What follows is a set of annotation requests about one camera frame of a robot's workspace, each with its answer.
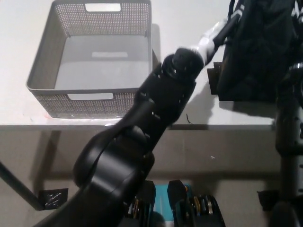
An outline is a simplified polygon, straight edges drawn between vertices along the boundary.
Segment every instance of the teal object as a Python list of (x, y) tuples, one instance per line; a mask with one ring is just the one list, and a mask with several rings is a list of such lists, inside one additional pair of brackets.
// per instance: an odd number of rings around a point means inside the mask
[[(185, 184), (185, 186), (188, 188), (187, 196), (192, 197), (191, 186), (188, 184)], [(164, 221), (173, 221), (174, 217), (173, 217), (170, 205), (169, 205), (167, 187), (168, 187), (168, 184), (156, 185), (157, 192), (156, 192), (156, 200), (155, 200), (155, 206), (154, 206), (153, 211), (160, 214), (163, 217)]]

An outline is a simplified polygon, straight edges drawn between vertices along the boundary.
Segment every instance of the white table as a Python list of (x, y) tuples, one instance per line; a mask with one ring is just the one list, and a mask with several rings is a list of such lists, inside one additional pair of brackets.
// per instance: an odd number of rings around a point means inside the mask
[[(118, 119), (52, 119), (26, 88), (51, 2), (0, 1), (0, 129), (92, 129), (116, 123)], [(229, 0), (152, 0), (153, 47), (158, 59), (162, 61), (180, 46), (195, 44), (204, 31), (227, 15), (228, 5)], [(214, 61), (222, 61), (222, 56), (221, 49)], [(272, 114), (250, 116), (232, 111), (233, 108), (233, 102), (219, 105), (218, 98), (210, 94), (203, 70), (190, 102), (173, 128), (272, 129)], [(255, 111), (261, 107), (248, 108)], [(274, 111), (267, 106), (264, 110)]]

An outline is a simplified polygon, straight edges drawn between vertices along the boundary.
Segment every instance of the floor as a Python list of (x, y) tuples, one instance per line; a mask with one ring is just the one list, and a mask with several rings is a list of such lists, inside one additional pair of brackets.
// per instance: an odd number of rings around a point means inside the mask
[[(96, 131), (2, 131), (0, 160), (26, 186), (76, 191), (72, 166)], [(274, 133), (259, 131), (166, 131), (149, 178), (180, 177), (197, 193), (213, 194), (227, 227), (265, 227), (257, 191), (278, 187), (279, 156)], [(30, 227), (51, 211), (34, 211), (0, 180), (0, 226)]]

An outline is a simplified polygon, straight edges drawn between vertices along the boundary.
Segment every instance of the table leg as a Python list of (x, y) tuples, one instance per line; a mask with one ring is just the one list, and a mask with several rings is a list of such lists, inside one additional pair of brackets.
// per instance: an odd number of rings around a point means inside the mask
[(35, 210), (44, 210), (38, 198), (0, 162), (0, 178), (3, 179), (15, 192), (17, 192)]

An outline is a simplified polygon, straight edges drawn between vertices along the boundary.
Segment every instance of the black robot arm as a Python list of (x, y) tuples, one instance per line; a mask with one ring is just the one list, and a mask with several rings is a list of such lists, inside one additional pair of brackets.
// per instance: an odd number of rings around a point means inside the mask
[(129, 112), (94, 136), (79, 156), (73, 170), (79, 191), (37, 227), (119, 225), (153, 166), (152, 150), (180, 117), (197, 76), (240, 16), (217, 24), (197, 46), (179, 48), (151, 72)]

